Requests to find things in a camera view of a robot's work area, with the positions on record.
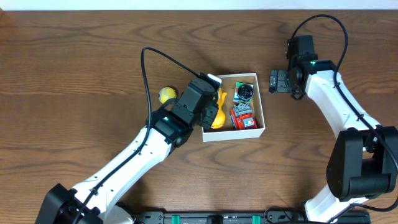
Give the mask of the orange rubber animal toy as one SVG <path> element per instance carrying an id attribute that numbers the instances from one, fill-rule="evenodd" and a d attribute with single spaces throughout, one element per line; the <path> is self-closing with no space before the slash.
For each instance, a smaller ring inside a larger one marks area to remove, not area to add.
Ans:
<path id="1" fill-rule="evenodd" d="M 222 88 L 218 90 L 218 111 L 216 114 L 216 117 L 211 125 L 211 129 L 220 129 L 224 126 L 225 120 L 226 120 L 226 115 L 224 111 L 222 110 L 222 107 L 224 105 L 225 98 L 227 96 L 227 92 L 224 92 Z"/>

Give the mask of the colourful puzzle cube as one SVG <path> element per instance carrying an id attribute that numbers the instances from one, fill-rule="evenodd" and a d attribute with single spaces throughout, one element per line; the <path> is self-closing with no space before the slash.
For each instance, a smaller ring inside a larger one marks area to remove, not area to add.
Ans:
<path id="1" fill-rule="evenodd" d="M 242 100 L 240 100 L 239 98 L 238 98 L 238 96 L 237 96 L 237 90 L 238 90 L 238 87 L 239 86 L 241 86 L 242 84 L 248 84 L 248 83 L 242 83 L 242 82 L 236 82 L 236 86 L 235 86 L 235 89 L 234 89 L 234 98 L 233 98 L 233 102 L 235 103 L 235 104 L 239 104 L 239 103 L 250 103 L 251 102 L 251 100 L 249 100 L 249 101 L 242 101 Z"/>

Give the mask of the red toy truck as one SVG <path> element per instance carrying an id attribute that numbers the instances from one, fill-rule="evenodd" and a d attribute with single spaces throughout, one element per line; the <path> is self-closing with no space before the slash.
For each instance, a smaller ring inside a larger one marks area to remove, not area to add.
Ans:
<path id="1" fill-rule="evenodd" d="M 247 103 L 234 105 L 230 111 L 235 130 L 257 129 L 257 123 L 251 106 Z"/>

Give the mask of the black round lid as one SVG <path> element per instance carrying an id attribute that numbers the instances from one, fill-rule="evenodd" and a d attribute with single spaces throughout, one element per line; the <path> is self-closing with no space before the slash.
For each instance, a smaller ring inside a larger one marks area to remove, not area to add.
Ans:
<path id="1" fill-rule="evenodd" d="M 242 84 L 238 87 L 237 96 L 242 101 L 249 101 L 254 95 L 254 88 L 249 84 Z"/>

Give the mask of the white cardboard box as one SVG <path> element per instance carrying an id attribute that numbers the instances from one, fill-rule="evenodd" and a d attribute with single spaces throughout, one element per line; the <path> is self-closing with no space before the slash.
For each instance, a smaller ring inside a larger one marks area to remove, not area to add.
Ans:
<path id="1" fill-rule="evenodd" d="M 264 132 L 266 125 L 264 122 L 264 113 L 262 110 L 262 100 L 257 74 L 240 73 L 232 75 L 219 75 L 218 77 L 222 79 L 222 92 L 227 93 L 222 105 L 222 111 L 226 115 L 226 121 L 220 129 L 202 129 L 203 142 L 259 138 Z M 257 129 L 235 130 L 233 128 L 229 112 L 234 105 L 233 98 L 237 82 L 252 84 L 254 87 L 254 96 L 250 105 L 254 113 L 254 119 L 257 123 Z"/>

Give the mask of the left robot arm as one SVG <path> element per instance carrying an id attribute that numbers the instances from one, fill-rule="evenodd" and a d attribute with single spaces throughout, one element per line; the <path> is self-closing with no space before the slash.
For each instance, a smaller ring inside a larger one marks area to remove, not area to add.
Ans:
<path id="1" fill-rule="evenodd" d="M 179 99 L 167 100 L 147 118 L 136 138 L 97 173 L 66 189 L 57 184 L 46 194 L 37 223 L 105 223 L 115 214 L 133 222 L 116 208 L 119 199 L 152 167 L 183 145 L 195 126 L 209 129 L 218 112 L 222 81 L 201 75 L 190 81 Z"/>

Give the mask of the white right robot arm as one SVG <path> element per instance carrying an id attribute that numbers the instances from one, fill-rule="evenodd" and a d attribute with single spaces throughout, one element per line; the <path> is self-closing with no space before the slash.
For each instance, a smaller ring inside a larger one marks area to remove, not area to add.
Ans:
<path id="1" fill-rule="evenodd" d="M 359 223 L 365 213 L 349 214 L 365 203 L 394 190 L 397 180 L 397 129 L 381 126 L 348 91 L 340 64 L 320 60 L 311 35 L 287 41 L 285 70 L 272 70 L 269 91 L 304 96 L 320 108 L 336 142 L 327 168 L 327 185 L 303 205 L 303 210 L 272 207 L 266 223 Z"/>

